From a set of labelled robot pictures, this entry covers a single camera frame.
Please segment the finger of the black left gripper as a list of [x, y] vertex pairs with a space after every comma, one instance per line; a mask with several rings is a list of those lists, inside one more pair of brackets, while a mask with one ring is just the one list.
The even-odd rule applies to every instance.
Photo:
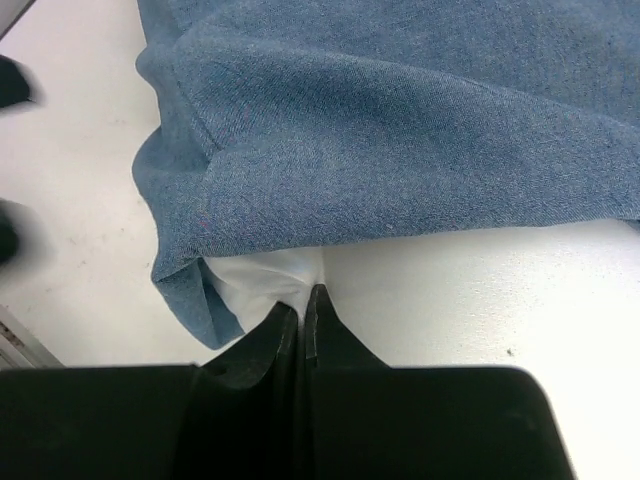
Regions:
[[36, 100], [33, 82], [13, 59], [0, 57], [0, 108], [9, 108]]
[[10, 215], [9, 203], [1, 200], [0, 213], [0, 263], [6, 265], [21, 250], [21, 238]]

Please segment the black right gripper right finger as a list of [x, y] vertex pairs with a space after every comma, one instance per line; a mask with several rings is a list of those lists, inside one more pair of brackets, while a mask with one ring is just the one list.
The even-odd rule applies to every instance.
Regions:
[[392, 367], [313, 288], [300, 335], [306, 479], [570, 479], [549, 402], [505, 366]]

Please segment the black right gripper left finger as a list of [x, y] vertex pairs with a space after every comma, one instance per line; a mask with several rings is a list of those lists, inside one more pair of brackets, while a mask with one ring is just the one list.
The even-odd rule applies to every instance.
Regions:
[[5, 479], [288, 479], [298, 318], [197, 366], [1, 365]]

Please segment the blue pillowcase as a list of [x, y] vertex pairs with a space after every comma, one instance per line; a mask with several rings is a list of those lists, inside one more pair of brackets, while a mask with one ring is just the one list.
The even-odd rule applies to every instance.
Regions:
[[142, 1], [152, 279], [217, 349], [208, 257], [639, 219], [635, 1]]

